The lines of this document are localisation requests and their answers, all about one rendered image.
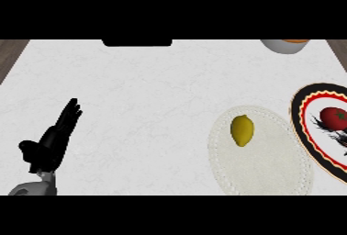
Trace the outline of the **white oval plate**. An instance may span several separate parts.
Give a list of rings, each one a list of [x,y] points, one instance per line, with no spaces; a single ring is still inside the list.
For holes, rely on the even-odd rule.
[[[246,146],[232,138],[238,116],[256,124]],[[297,195],[312,191],[313,168],[290,123],[262,106],[235,106],[217,118],[209,134],[212,172],[223,192],[235,196]]]

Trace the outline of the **grey bowl with orange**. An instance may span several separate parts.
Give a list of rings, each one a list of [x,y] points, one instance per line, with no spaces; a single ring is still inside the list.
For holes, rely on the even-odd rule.
[[[308,39],[263,39],[262,43],[277,53],[296,54],[309,43]]]

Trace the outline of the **black red patterned placemat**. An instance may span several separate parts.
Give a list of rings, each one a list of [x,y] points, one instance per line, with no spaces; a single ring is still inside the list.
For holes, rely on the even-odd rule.
[[[330,129],[321,120],[327,107],[347,111],[347,87],[318,83],[305,86],[293,96],[290,121],[305,150],[322,169],[347,184],[347,129]]]

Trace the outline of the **yellow lemon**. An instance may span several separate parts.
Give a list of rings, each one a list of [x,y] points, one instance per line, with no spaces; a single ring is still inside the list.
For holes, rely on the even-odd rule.
[[[246,116],[237,116],[232,120],[231,134],[240,147],[244,147],[254,137],[256,125],[253,120]]]

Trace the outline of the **red tomato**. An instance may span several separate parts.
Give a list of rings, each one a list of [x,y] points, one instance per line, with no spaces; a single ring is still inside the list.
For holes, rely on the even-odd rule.
[[[347,111],[339,107],[327,107],[321,112],[324,125],[333,130],[347,129]]]

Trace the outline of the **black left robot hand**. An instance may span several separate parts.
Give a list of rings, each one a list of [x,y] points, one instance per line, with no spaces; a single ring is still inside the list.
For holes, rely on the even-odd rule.
[[[24,161],[30,163],[30,173],[54,172],[59,168],[82,114],[80,104],[73,98],[62,109],[57,124],[45,131],[40,141],[21,141],[20,149]]]

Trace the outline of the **black appliance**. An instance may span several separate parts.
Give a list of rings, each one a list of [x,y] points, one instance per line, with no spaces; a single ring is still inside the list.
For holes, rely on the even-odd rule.
[[[108,47],[170,47],[172,39],[102,39]]]

